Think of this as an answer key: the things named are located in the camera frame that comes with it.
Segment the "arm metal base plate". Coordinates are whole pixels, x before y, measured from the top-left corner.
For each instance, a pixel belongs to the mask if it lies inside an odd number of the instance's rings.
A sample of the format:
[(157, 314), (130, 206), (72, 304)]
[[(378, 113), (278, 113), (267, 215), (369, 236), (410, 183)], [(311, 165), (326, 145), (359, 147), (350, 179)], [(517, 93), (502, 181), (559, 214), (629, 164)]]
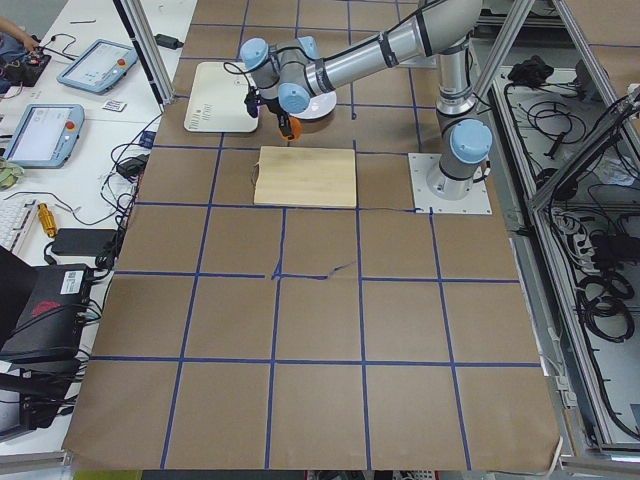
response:
[(491, 215), (492, 208), (478, 167), (467, 180), (452, 180), (440, 169), (440, 154), (409, 153), (414, 209), (422, 214)]

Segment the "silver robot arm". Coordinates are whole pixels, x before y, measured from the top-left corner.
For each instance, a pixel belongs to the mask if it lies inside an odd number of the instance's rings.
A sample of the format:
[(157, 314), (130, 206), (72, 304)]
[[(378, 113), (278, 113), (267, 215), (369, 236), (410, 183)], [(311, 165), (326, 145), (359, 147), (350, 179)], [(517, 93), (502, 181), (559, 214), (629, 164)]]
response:
[(240, 49), (248, 81), (249, 116), (261, 106), (276, 115), (287, 140), (297, 134), (293, 116), (313, 98), (419, 56), (437, 58), (436, 112), (445, 150), (427, 174), (430, 191), (457, 201), (468, 195), (493, 143), (490, 129), (473, 115), (479, 96), (470, 77), (470, 35), (482, 10), (479, 1), (422, 1), (415, 11), (383, 30), (330, 56), (321, 56), (311, 36), (268, 44), (262, 38)]

